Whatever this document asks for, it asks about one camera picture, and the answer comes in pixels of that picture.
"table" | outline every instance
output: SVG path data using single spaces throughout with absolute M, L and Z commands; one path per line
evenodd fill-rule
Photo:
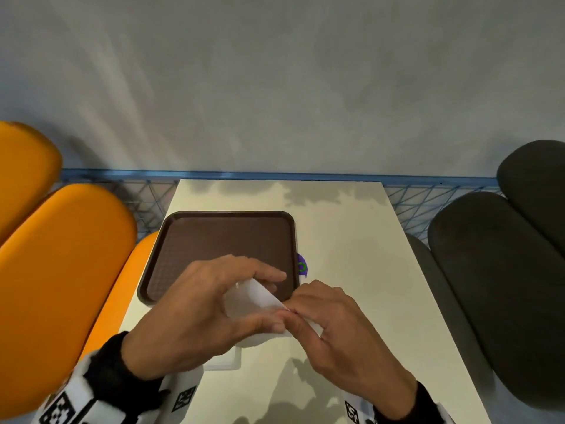
M 308 279 L 352 296 L 404 366 L 458 424 L 490 423 L 380 183 L 181 180 L 168 209 L 283 210 L 296 223 Z M 132 298 L 121 330 L 148 308 Z M 337 389 L 294 339 L 244 349 L 241 369 L 208 371 L 183 422 L 348 422 Z

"person's arm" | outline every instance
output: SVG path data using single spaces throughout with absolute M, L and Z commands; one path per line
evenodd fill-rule
M 245 257 L 191 263 L 130 333 L 113 336 L 75 367 L 32 423 L 180 423 L 202 364 L 251 335 L 285 330 L 275 314 L 226 316 L 224 293 L 249 278 L 274 290 L 270 283 L 286 274 Z
M 292 312 L 277 313 L 306 351 L 314 370 L 338 388 L 370 402 L 378 424 L 452 422 L 341 288 L 315 280 L 301 285 L 285 305 Z M 304 318 L 324 329 L 321 336 Z M 357 411 L 350 412 L 355 421 Z

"concrete wall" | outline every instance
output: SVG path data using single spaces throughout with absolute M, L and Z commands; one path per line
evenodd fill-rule
M 67 167 L 493 176 L 565 137 L 564 0 L 0 0 Z

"white napkin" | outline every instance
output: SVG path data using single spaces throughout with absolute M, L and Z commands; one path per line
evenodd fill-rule
M 224 295 L 224 306 L 226 314 L 231 319 L 241 318 L 248 314 L 273 312 L 276 309 L 288 309 L 269 290 L 253 278 L 231 287 Z M 322 327 L 312 321 L 306 321 L 320 336 L 323 332 Z M 291 336 L 288 331 L 285 331 L 283 334 L 258 334 L 244 339 L 236 346 L 241 348 L 256 347 L 274 337 Z

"black cuff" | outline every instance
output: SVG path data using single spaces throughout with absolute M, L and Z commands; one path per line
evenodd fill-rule
M 112 336 L 91 358 L 84 377 L 94 393 L 94 398 L 103 400 L 137 417 L 148 410 L 159 409 L 167 390 L 159 391 L 163 378 L 144 381 L 137 378 L 122 360 L 122 341 L 127 332 Z
M 375 412 L 375 420 L 377 424 L 443 424 L 443 418 L 437 405 L 429 396 L 426 388 L 418 383 L 418 390 L 416 391 L 416 403 L 410 413 L 401 420 L 390 420 L 381 414 L 376 407 L 373 406 Z

